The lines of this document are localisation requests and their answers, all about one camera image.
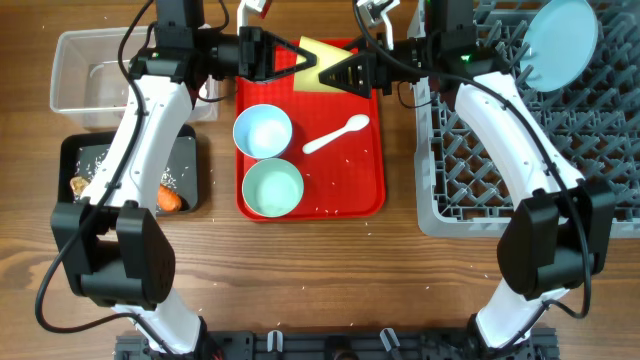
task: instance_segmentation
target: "black tray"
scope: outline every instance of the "black tray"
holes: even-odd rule
[[[58,180],[58,201],[71,203],[77,200],[69,182],[74,176],[91,179],[102,160],[106,157],[115,137],[115,131],[72,135],[60,147],[60,172]],[[188,213],[198,205],[198,167],[196,132],[184,125],[176,138],[167,169],[163,175],[163,185],[182,198],[179,213]],[[171,215],[156,206],[157,215]]]

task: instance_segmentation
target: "crumb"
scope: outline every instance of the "crumb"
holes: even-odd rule
[[[84,191],[84,189],[86,189],[87,186],[89,186],[89,181],[87,181],[87,179],[81,176],[76,176],[71,179],[70,184],[71,184],[71,191],[73,191],[73,194],[76,196],[80,196],[82,195],[82,192]]]

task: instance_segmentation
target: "red tray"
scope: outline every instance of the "red tray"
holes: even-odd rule
[[[342,47],[349,40],[325,42]],[[295,61],[296,55],[289,51],[276,52],[279,68]],[[346,93],[294,92],[293,76],[268,84],[238,79],[237,115],[257,104],[275,105],[291,118],[293,139],[280,158],[300,170],[304,194],[300,204],[283,217],[271,219],[254,213],[242,197],[242,180],[256,160],[236,149],[236,203],[242,214],[253,221],[266,222],[365,217],[380,210],[386,190],[375,93],[367,100]],[[356,114],[368,115],[369,126],[345,134],[313,154],[302,152],[304,144],[338,130]]]

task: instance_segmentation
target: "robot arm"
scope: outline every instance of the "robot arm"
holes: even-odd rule
[[[266,10],[265,1],[245,3]],[[139,115],[139,104],[130,89],[124,118],[106,159],[78,203],[56,205],[51,227],[59,250],[71,241],[72,234],[79,234],[62,258],[76,295],[118,313],[137,315],[132,322],[157,352],[209,360],[219,355],[219,348],[204,321],[172,289],[175,254],[155,220],[157,190],[172,144],[209,76],[271,81],[314,66],[316,57],[259,27],[241,26],[238,35],[203,29],[201,0],[157,0],[157,18],[156,48],[140,50],[129,70],[142,94],[144,106],[140,108],[145,109],[133,152],[125,159]],[[306,61],[276,70],[277,46]],[[117,186],[99,207],[123,159],[126,165]],[[100,211],[94,225],[85,230],[83,221],[96,209]],[[115,230],[118,241],[100,241],[98,237],[110,229]]]
[[[394,81],[418,81],[422,76],[417,73],[453,75],[445,77],[445,81],[441,79],[440,91],[456,92],[455,110],[484,144],[516,208],[498,245],[498,263],[504,279],[489,304],[470,319],[469,329],[478,342],[475,349],[482,356],[528,338],[530,327],[548,304],[582,285],[585,267],[590,268],[590,274],[602,271],[615,197],[604,183],[585,183],[526,109],[508,64],[494,49],[476,45],[473,2],[429,3],[429,37],[399,41],[388,50],[376,48],[368,39],[359,47],[359,53],[320,73],[320,82],[370,97],[372,89],[382,89],[384,95],[389,95]],[[356,11],[360,4],[354,1],[354,12],[364,18],[359,21],[367,22],[366,16],[358,15],[362,14],[362,7]],[[417,70],[409,72],[407,69],[411,68]],[[516,117],[495,95],[467,85],[470,82],[506,99],[522,118]],[[545,163],[536,141],[552,164]],[[549,166],[557,170],[568,196],[561,193],[562,186]],[[575,219],[569,210],[572,206],[567,199],[575,203],[580,219]],[[586,262],[574,226],[578,220],[586,234]]]

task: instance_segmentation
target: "light blue bowl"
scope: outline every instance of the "light blue bowl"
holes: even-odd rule
[[[304,193],[300,171],[288,161],[267,159],[253,165],[242,181],[242,196],[262,216],[284,216],[298,206]]]
[[[280,156],[291,142],[291,119],[273,105],[255,105],[233,125],[233,141],[245,155],[257,160]]]

